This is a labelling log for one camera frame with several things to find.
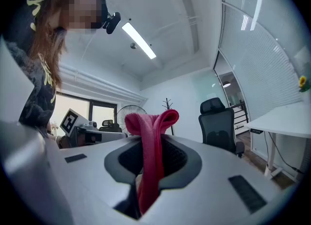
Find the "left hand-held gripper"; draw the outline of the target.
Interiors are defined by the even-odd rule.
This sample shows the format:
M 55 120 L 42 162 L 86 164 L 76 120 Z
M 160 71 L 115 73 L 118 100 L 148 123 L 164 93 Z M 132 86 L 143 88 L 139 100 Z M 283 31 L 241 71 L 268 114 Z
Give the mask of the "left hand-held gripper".
M 127 138 L 126 133 L 100 132 L 96 122 L 89 121 L 71 108 L 67 111 L 60 128 L 69 138 L 69 147 L 106 143 Z

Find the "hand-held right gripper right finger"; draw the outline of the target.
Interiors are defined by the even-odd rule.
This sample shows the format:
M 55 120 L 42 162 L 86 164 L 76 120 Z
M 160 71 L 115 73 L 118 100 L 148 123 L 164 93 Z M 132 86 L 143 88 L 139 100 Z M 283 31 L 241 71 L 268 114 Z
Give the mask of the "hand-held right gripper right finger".
M 147 225 L 264 224 L 288 201 L 292 189 L 281 191 L 271 180 L 243 159 L 217 147 L 167 135 L 195 150 L 202 160 L 198 176 L 183 189 L 164 190 L 141 217 Z M 266 201 L 250 213 L 229 182 L 241 175 Z

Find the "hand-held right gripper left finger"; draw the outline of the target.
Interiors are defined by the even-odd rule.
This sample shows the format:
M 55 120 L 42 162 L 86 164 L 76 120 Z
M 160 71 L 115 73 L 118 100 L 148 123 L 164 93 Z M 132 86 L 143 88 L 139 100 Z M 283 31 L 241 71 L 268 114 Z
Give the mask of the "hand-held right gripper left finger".
M 141 225 L 143 222 L 114 209 L 126 199 L 130 185 L 116 182 L 104 167 L 105 156 L 136 137 L 59 149 L 46 140 L 47 157 L 64 194 L 75 225 Z

